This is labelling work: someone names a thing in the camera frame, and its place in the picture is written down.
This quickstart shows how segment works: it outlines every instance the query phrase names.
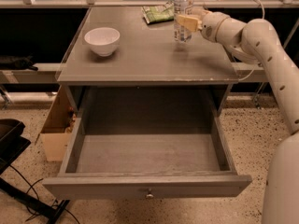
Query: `gray tabletop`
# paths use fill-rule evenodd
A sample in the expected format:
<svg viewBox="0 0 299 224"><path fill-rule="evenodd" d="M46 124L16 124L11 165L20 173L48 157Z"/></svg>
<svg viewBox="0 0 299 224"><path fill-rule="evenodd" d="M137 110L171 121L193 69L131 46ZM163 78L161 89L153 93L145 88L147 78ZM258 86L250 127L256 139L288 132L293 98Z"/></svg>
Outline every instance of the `gray tabletop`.
<svg viewBox="0 0 299 224"><path fill-rule="evenodd" d="M83 37L96 27L120 31L119 48L100 57ZM190 43L174 41L173 22L147 25L141 7L93 7L58 77L66 85L231 84L235 70L224 48L199 33Z"/></svg>

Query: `clear bottle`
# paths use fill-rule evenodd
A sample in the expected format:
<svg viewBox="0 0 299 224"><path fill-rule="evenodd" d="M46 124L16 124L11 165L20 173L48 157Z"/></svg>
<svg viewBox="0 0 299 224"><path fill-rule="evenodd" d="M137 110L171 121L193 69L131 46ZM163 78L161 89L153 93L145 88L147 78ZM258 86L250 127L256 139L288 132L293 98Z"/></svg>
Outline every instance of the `clear bottle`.
<svg viewBox="0 0 299 224"><path fill-rule="evenodd" d="M179 43L186 43L190 41L192 33L177 23L176 16L177 14L190 15L192 13L192 6L193 0L174 0L175 40Z"/></svg>

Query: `cardboard box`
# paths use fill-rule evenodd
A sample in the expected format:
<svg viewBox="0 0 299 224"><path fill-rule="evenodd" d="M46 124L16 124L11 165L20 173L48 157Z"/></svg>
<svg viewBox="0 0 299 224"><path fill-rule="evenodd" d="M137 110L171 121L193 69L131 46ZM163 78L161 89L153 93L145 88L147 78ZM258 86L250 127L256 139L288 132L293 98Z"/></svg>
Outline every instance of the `cardboard box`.
<svg viewBox="0 0 299 224"><path fill-rule="evenodd" d="M62 161L71 133L65 133L69 125L71 105L64 89L58 90L40 133L47 161Z"/></svg>

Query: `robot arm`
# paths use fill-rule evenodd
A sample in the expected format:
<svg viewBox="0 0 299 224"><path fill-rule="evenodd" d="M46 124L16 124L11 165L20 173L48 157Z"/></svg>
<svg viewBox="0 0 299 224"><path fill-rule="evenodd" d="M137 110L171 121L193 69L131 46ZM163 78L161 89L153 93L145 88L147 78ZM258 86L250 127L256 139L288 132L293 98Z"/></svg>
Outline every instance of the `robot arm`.
<svg viewBox="0 0 299 224"><path fill-rule="evenodd" d="M271 161L263 199L262 224L299 223L299 70L285 52L269 21L244 23L220 12L178 17L191 31L221 43L244 63L260 63L292 136Z"/></svg>

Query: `drawer knob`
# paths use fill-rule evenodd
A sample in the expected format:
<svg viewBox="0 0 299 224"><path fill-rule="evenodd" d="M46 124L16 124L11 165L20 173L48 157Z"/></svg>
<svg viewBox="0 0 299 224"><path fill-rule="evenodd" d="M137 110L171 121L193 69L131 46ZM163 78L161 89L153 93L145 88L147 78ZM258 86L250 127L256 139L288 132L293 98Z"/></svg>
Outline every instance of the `drawer knob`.
<svg viewBox="0 0 299 224"><path fill-rule="evenodd" d="M151 194L151 189L149 189L149 193L146 195L146 199L153 199L153 195Z"/></svg>

